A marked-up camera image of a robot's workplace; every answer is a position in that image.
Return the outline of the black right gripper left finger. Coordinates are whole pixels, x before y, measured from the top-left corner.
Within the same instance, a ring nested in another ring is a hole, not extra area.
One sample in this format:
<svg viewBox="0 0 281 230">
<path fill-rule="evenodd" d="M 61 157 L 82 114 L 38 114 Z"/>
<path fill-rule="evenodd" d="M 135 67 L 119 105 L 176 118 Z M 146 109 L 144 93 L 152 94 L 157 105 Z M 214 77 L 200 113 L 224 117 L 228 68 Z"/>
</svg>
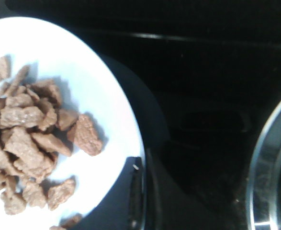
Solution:
<svg viewBox="0 0 281 230">
<path fill-rule="evenodd" d="M 138 230 L 143 214 L 143 165 L 128 157 L 116 182 L 92 211 L 93 230 Z"/>
</svg>

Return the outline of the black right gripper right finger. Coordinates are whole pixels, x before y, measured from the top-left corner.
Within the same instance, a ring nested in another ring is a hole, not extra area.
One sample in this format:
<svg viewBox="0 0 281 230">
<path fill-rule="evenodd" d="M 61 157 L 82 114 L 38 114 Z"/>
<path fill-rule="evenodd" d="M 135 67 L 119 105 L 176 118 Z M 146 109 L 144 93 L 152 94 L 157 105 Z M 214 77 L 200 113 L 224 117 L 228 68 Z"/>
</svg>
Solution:
<svg viewBox="0 0 281 230">
<path fill-rule="evenodd" d="M 169 176 L 159 156 L 150 148 L 145 151 L 146 163 L 146 230 L 170 230 L 171 213 L 168 195 Z"/>
</svg>

